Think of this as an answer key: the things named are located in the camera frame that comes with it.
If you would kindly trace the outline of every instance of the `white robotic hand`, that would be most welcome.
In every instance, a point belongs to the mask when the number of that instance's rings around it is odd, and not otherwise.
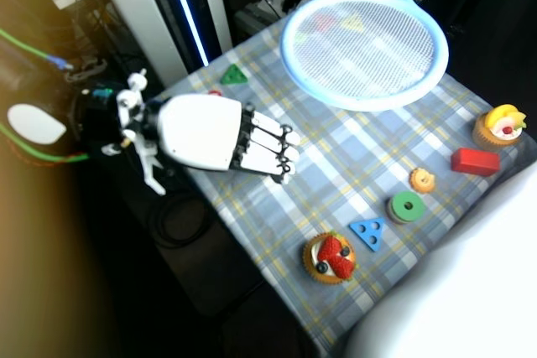
[[[277,183],[287,183],[295,173],[300,136],[289,125],[253,106],[204,94],[173,96],[151,110],[141,95],[147,85],[144,72],[132,74],[128,84],[130,89],[117,94],[122,147],[134,144],[144,181],[159,195],[165,194],[153,176],[153,166],[162,168],[156,158],[159,148],[177,163],[197,169],[239,169],[270,175]],[[102,149],[109,155],[120,150],[113,144]]]

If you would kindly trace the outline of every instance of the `cupcake with orange slice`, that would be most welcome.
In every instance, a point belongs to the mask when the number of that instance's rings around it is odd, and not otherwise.
[[[307,272],[324,284],[339,284],[352,278],[356,254],[351,243],[335,232],[325,232],[311,239],[302,253]]]
[[[516,106],[504,104],[482,114],[473,128],[473,141],[480,148],[496,152],[513,146],[520,140],[522,129],[526,128],[526,115]]]

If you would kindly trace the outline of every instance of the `green triangle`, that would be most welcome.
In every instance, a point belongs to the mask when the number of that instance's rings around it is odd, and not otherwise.
[[[220,82],[222,84],[242,84],[248,83],[248,78],[241,72],[237,65],[231,65]]]

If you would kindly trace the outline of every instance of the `racket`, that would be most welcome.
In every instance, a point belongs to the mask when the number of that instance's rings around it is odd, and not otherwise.
[[[353,111],[420,99],[449,57],[446,36],[414,0],[311,0],[285,25],[280,49],[302,90]]]

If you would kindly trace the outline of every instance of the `green cable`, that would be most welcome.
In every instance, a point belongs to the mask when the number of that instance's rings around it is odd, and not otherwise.
[[[43,52],[43,51],[41,51],[39,49],[33,48],[30,45],[26,45],[24,42],[19,41],[18,39],[13,37],[11,34],[6,33],[3,29],[0,29],[0,35],[2,35],[5,39],[7,39],[12,44],[17,45],[19,48],[27,50],[31,54],[36,54],[36,55],[38,55],[39,57],[41,57],[43,59],[48,59],[49,58],[49,55],[46,54],[45,52]]]
[[[42,159],[44,161],[49,161],[51,163],[78,163],[79,161],[84,161],[89,158],[87,154],[58,157],[56,155],[50,155],[41,153],[39,150],[36,150],[32,146],[26,144],[23,140],[18,138],[15,134],[11,133],[7,127],[0,123],[0,132],[6,135],[12,142],[17,144],[22,150],[30,154],[32,157]]]

